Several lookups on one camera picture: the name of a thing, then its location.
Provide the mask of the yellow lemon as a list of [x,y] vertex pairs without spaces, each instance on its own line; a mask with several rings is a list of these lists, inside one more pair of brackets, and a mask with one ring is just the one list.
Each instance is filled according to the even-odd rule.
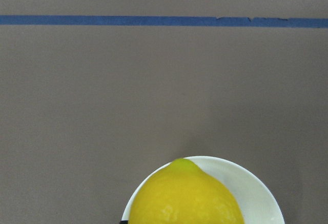
[[189,159],[176,159],[136,193],[129,223],[244,223],[237,200]]

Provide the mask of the white plate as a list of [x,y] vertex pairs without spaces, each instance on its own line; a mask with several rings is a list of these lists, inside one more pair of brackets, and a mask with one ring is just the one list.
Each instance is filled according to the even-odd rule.
[[[236,163],[210,156],[186,157],[204,172],[223,183],[233,194],[241,209],[244,223],[283,223],[284,219],[279,205],[268,188],[250,171]],[[135,190],[128,201],[121,220],[128,220],[134,197],[149,175]]]

